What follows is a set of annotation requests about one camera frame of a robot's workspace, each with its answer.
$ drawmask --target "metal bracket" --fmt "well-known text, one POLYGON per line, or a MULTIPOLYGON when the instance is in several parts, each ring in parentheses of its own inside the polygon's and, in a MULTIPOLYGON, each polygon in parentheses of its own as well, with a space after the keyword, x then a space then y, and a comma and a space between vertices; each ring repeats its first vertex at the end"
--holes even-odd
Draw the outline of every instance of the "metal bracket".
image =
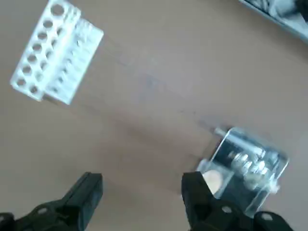
POLYGON ((103 31, 80 18, 65 0, 50 0, 12 76, 12 87, 41 101, 48 95, 70 104, 103 31))
POLYGON ((289 159, 284 152, 240 128, 216 128, 214 134, 222 140, 211 160, 202 160, 197 171, 221 173, 223 184, 214 196, 236 204, 253 217, 267 196, 278 191, 278 178, 289 159))

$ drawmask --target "table surface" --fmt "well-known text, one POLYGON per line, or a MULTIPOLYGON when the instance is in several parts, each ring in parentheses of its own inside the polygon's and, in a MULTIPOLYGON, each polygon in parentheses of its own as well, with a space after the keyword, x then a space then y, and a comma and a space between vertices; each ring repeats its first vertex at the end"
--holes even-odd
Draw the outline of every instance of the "table surface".
POLYGON ((89 231, 187 230, 180 177, 222 123, 289 154, 265 206, 306 230, 306 44, 237 1, 74 0, 104 41, 70 106, 39 103, 9 80, 46 3, 0 3, 2 211, 25 214, 93 171, 105 195, 89 231))

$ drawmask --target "object on table edge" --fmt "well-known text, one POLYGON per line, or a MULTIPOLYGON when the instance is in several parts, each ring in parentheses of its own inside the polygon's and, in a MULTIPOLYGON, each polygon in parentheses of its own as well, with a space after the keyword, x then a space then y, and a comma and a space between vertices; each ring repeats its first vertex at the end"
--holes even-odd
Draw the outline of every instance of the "object on table edge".
POLYGON ((41 101, 70 104, 103 38, 65 0, 50 0, 11 78, 12 87, 41 101))

